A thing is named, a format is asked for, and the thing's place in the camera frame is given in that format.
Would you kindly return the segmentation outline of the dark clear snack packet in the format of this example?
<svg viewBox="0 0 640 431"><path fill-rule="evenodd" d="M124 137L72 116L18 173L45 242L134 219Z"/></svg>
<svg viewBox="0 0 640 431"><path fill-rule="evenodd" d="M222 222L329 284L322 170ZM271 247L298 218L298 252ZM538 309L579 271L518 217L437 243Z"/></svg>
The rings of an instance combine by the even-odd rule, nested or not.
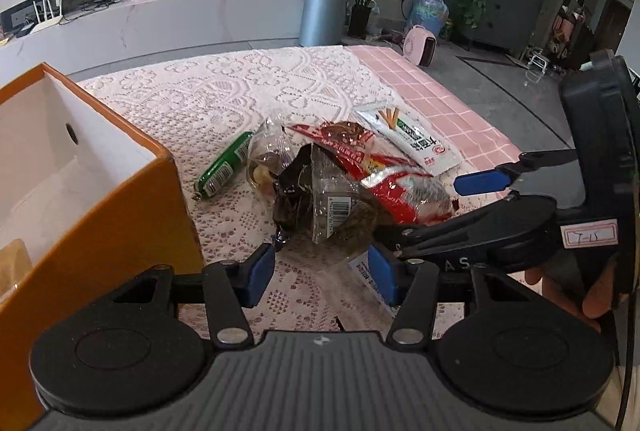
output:
<svg viewBox="0 0 640 431"><path fill-rule="evenodd" d="M274 179L273 193L272 242L277 251L296 237L316 245L335 235L361 238L383 215L378 202L348 176L336 156L314 143L299 148Z"/></svg>

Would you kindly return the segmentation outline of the clear nut snack bag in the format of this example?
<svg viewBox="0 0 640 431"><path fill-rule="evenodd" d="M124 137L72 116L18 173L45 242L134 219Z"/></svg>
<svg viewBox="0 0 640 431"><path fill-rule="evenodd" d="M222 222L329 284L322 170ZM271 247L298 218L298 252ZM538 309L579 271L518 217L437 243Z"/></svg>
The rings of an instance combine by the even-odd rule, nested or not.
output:
<svg viewBox="0 0 640 431"><path fill-rule="evenodd" d="M286 125L288 116L273 110L250 138L246 180L266 202L276 198L273 185L279 174L294 160L297 146Z"/></svg>

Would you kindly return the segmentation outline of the pink checkered tablecloth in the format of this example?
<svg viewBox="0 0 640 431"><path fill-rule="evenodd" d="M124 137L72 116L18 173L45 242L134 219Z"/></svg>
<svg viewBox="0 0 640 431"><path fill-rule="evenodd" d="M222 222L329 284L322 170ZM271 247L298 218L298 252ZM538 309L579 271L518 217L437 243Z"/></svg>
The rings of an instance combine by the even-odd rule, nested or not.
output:
<svg viewBox="0 0 640 431"><path fill-rule="evenodd" d="M458 151L460 164L439 177L452 197L458 196L454 179L460 174L490 170L520 156L507 136L392 49L355 46L348 50L361 67L369 69L367 83L382 89L373 102L397 106L412 118L427 121L439 139Z"/></svg>

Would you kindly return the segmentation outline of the white wifi router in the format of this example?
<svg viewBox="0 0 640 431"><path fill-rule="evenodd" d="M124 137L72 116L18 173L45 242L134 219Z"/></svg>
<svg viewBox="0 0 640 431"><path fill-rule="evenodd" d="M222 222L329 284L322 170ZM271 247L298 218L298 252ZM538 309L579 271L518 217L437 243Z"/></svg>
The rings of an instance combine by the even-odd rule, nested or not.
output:
<svg viewBox="0 0 640 431"><path fill-rule="evenodd" d="M32 32L40 32L40 30L60 24L63 12L63 0L34 0L32 2L36 22Z"/></svg>

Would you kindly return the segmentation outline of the blue water jug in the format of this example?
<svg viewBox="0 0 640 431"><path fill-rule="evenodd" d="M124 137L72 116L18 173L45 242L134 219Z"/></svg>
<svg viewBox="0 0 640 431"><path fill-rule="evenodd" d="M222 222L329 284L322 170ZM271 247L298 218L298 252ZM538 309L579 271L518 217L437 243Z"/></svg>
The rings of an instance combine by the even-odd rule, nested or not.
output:
<svg viewBox="0 0 640 431"><path fill-rule="evenodd" d="M438 38L448 16L449 9L444 0L413 0L407 29L422 26Z"/></svg>

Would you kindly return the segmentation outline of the orange cardboard box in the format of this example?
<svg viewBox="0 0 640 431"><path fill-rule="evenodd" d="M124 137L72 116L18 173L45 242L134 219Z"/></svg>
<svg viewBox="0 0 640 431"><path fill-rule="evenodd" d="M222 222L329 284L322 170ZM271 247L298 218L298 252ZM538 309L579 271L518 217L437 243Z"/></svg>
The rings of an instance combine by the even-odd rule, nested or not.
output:
<svg viewBox="0 0 640 431"><path fill-rule="evenodd" d="M154 265L203 265L170 151L47 64L1 90L1 241L30 262L1 295L6 430L41 415L29 352L45 330Z"/></svg>

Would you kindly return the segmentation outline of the dark grey cabinet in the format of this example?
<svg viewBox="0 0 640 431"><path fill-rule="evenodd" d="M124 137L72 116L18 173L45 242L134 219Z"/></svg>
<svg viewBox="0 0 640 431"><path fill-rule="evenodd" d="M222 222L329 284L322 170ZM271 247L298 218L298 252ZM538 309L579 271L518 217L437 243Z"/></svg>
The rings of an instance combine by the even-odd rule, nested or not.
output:
<svg viewBox="0 0 640 431"><path fill-rule="evenodd" d="M521 53L535 30L543 3L544 0L486 0L477 26L464 26L459 34L469 44Z"/></svg>

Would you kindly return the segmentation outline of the red snack bag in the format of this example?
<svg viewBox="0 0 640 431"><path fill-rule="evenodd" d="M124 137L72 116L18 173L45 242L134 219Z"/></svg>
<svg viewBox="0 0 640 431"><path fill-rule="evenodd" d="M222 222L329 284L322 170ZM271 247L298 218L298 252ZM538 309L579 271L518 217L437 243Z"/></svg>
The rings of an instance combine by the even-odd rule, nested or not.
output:
<svg viewBox="0 0 640 431"><path fill-rule="evenodd" d="M358 122L294 124L288 128L328 151L394 223L432 225L454 215L454 201L438 179Z"/></svg>

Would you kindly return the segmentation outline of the pink small heater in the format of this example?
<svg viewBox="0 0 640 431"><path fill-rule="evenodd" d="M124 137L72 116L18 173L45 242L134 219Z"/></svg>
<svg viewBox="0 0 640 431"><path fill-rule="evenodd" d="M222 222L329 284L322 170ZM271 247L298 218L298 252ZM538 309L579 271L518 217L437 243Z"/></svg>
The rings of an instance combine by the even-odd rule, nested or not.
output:
<svg viewBox="0 0 640 431"><path fill-rule="evenodd" d="M436 36L422 25L416 25L405 36L402 55L413 65L428 67L432 64L436 49Z"/></svg>

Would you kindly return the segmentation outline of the green sausage stick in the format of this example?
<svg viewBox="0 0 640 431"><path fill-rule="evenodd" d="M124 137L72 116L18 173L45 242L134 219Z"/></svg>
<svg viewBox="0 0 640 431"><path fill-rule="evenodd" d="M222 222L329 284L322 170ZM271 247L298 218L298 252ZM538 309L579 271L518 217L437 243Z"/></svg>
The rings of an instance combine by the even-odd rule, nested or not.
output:
<svg viewBox="0 0 640 431"><path fill-rule="evenodd" d="M197 199L211 199L240 172L247 163L248 147L254 133L242 132L214 161L201 173L194 183Z"/></svg>

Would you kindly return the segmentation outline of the blue-grey trash bin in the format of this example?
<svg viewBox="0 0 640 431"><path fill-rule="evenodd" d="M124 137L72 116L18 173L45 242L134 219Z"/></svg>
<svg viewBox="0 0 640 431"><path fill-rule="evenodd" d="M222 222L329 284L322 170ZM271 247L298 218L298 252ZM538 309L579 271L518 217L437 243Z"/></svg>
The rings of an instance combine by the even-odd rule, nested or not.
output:
<svg viewBox="0 0 640 431"><path fill-rule="evenodd" d="M347 0L304 0L298 43L301 47L335 46L342 39Z"/></svg>

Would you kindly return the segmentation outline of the white breadstick snack packet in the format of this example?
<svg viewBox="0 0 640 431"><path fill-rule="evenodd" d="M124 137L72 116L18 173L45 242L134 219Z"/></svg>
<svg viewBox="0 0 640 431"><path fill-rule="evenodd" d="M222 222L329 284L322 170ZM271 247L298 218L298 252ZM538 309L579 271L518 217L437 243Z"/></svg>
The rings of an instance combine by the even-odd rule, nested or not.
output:
<svg viewBox="0 0 640 431"><path fill-rule="evenodd" d="M428 121L411 115L407 108L370 103L357 106L355 113L434 177L462 162L459 152L439 136Z"/></svg>

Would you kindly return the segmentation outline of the white lace tablecloth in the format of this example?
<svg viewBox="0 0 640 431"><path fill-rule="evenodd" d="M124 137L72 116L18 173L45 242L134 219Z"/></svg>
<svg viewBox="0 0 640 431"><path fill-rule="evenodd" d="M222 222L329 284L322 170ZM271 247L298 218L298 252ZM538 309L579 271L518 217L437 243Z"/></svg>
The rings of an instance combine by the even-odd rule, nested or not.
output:
<svg viewBox="0 0 640 431"><path fill-rule="evenodd" d="M382 92L368 84L349 48L283 48L203 55L88 79L84 88L174 155L186 197L201 172L236 137L273 110L288 122L343 120ZM385 330L390 313L349 269L361 238L335 235L321 245L296 237L278 255L258 307L254 333L267 329Z"/></svg>

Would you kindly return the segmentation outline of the white TV console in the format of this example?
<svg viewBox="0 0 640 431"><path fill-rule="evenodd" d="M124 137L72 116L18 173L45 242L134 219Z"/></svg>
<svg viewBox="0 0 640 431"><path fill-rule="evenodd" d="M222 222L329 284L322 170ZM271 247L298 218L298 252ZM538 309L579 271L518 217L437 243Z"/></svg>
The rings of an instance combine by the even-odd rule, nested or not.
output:
<svg viewBox="0 0 640 431"><path fill-rule="evenodd" d="M196 47L295 40L304 0L124 0L10 41L1 83L40 63L70 75L119 61Z"/></svg>

